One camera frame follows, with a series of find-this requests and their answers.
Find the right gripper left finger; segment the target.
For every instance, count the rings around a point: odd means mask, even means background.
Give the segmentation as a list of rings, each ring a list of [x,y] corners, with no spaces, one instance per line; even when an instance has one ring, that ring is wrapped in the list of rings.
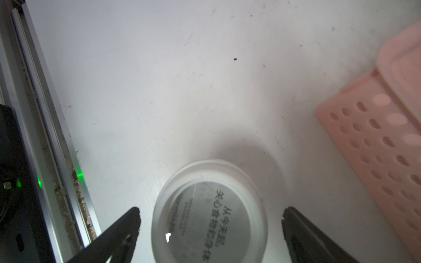
[[[130,263],[136,248],[140,225],[140,210],[138,207],[132,207],[69,262]]]

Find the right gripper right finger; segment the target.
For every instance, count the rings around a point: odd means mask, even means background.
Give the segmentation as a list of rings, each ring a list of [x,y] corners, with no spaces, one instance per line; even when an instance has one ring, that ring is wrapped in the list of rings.
[[[284,210],[282,229],[293,263],[357,262],[294,207]]]

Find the white-lid yogurt cup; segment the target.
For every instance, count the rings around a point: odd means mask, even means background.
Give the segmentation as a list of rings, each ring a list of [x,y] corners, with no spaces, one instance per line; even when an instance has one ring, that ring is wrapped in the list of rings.
[[[158,263],[259,263],[268,217],[251,178],[223,160],[188,164],[165,183],[153,210]]]

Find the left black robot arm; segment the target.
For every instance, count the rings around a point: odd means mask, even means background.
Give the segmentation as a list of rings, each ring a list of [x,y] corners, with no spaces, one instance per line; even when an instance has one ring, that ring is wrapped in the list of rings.
[[[1,105],[1,262],[54,261],[20,130],[13,110]]]

